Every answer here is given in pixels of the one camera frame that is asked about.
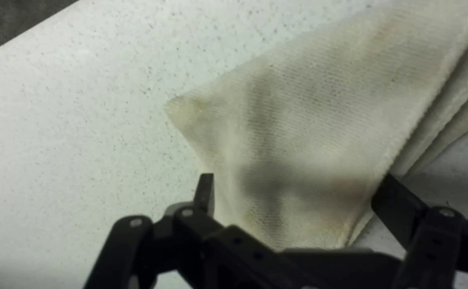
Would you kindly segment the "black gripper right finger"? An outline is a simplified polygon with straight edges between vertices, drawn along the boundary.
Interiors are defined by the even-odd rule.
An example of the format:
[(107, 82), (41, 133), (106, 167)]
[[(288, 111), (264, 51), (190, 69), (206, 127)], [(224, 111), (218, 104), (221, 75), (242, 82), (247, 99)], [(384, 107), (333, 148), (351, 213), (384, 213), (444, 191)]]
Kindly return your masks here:
[(404, 247), (392, 289), (455, 289), (468, 273), (468, 218), (445, 205), (428, 205), (396, 176), (386, 175), (372, 210)]

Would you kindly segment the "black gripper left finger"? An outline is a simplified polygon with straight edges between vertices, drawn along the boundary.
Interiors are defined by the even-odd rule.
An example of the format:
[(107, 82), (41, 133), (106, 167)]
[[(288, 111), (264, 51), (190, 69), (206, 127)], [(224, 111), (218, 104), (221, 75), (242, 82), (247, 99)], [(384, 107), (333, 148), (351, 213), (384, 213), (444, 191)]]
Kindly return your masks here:
[(158, 221), (117, 220), (83, 289), (154, 289), (178, 271), (192, 289), (277, 289), (269, 250), (237, 226), (211, 218), (214, 176), (202, 173), (194, 199), (170, 205)]

